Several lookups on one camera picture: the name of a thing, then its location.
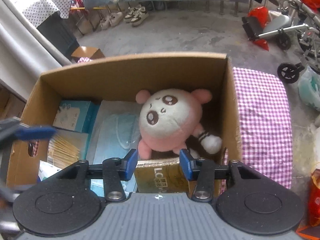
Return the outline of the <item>blue rectangular carton box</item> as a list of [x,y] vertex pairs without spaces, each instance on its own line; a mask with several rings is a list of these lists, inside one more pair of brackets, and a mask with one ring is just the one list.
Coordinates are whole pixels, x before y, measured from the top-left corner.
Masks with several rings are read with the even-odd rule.
[[62,100],[53,126],[79,133],[92,133],[99,105],[92,101]]

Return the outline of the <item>purple checkered tablecloth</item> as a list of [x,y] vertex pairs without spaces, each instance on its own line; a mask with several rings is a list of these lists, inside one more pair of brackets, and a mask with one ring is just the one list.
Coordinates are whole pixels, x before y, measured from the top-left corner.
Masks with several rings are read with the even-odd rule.
[[290,189],[292,125],[286,90],[272,74],[229,68],[235,87],[241,161]]

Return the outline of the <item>brown cardboard box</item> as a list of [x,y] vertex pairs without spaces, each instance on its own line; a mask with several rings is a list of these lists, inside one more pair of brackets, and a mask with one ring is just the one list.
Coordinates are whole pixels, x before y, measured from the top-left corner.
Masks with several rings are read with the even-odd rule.
[[148,53],[106,57],[42,74],[22,113],[30,126],[51,125],[63,99],[133,102],[143,89],[211,91],[203,107],[202,125],[222,139],[213,158],[241,159],[242,145],[233,68],[226,54],[203,52]]

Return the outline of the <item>red bag on floor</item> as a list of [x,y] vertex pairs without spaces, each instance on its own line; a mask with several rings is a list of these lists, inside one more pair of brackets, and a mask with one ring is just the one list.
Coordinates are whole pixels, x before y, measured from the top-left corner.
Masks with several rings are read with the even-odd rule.
[[248,40],[260,48],[269,51],[268,42],[263,38],[258,38],[258,35],[263,33],[264,28],[269,22],[267,7],[254,8],[247,16],[242,17],[241,20]]

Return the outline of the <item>white shoe pair left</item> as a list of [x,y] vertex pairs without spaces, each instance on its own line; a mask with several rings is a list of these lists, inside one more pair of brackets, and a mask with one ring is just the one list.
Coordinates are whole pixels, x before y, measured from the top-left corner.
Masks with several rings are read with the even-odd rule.
[[105,30],[109,27],[115,27],[120,23],[122,19],[122,12],[112,12],[110,16],[107,16],[100,21],[100,28],[101,30]]

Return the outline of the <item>pink white plush toy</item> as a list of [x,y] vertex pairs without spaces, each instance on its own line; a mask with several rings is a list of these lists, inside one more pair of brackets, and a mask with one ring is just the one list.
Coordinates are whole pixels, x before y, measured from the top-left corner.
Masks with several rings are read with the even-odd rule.
[[140,90],[136,102],[142,105],[139,115],[141,140],[138,153],[142,160],[151,159],[153,151],[179,154],[186,149],[186,140],[193,136],[208,154],[217,154],[222,139],[207,132],[201,125],[202,105],[212,100],[207,89],[187,92],[165,89],[150,94]]

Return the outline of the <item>gold tissue pack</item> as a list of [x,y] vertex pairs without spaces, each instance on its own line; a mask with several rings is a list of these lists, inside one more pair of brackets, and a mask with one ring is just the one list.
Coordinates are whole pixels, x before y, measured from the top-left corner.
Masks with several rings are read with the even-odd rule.
[[194,181],[187,181],[179,158],[140,160],[135,169],[135,179],[140,193],[191,193]]

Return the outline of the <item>polka dot cloth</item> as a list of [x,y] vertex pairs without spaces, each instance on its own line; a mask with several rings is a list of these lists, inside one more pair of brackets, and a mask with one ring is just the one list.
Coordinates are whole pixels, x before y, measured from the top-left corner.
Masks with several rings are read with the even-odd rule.
[[68,19],[71,5],[72,0],[39,0],[24,9],[22,14],[37,28],[55,13],[62,19]]

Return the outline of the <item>cotton swab plastic pack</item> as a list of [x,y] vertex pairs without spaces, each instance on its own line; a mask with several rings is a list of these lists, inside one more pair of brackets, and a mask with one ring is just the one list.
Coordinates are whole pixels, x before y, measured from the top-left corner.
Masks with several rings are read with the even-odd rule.
[[57,129],[49,140],[47,162],[63,169],[86,159],[89,140],[88,133]]

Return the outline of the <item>white brown sneaker pair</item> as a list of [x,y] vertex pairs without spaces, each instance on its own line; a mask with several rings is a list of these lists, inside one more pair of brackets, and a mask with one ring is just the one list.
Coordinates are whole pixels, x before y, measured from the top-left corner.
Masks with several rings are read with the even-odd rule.
[[148,11],[142,5],[136,7],[129,7],[128,13],[124,16],[124,22],[130,24],[132,27],[141,25],[149,16]]

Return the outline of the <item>blue face mask pack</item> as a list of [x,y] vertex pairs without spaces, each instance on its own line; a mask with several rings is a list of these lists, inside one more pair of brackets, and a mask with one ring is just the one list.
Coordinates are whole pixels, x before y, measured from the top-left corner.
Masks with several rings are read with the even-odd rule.
[[100,164],[111,157],[123,158],[137,147],[141,108],[136,102],[101,102],[86,155],[90,164]]

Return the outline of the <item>teal towel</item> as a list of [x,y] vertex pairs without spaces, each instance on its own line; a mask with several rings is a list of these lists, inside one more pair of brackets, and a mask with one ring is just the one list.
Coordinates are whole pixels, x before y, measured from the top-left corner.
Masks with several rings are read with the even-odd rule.
[[134,175],[137,163],[125,160],[106,160],[89,166],[90,188],[99,197],[110,201],[124,200],[138,187]]

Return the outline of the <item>white curtain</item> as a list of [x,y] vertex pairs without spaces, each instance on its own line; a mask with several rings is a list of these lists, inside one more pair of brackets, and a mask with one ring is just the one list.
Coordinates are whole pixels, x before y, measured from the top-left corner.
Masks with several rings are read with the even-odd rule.
[[10,0],[1,0],[1,85],[27,101],[42,73],[70,64]]

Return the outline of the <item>small brown wooden stool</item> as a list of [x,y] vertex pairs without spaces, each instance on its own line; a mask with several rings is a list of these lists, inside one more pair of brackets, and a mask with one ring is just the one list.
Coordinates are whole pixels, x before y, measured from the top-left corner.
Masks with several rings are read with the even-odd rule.
[[89,59],[96,60],[104,58],[105,55],[99,48],[79,46],[78,48],[76,48],[75,51],[73,51],[71,57],[75,61],[78,61],[82,57],[87,57]]

